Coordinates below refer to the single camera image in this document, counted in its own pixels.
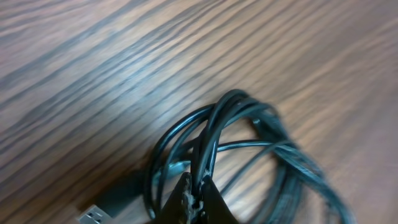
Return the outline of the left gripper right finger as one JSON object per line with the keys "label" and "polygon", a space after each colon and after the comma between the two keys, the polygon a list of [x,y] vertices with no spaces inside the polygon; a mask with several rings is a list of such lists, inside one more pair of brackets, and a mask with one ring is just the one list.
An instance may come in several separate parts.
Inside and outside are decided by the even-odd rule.
{"label": "left gripper right finger", "polygon": [[239,222],[229,210],[220,192],[208,175],[201,185],[201,201],[203,210],[201,222],[205,224],[238,224]]}

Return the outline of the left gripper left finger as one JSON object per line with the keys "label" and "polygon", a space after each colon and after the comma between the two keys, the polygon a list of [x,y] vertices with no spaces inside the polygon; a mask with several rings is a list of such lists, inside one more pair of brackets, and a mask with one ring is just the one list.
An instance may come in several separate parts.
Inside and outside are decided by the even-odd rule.
{"label": "left gripper left finger", "polygon": [[192,177],[184,172],[152,224],[187,224],[190,222]]}

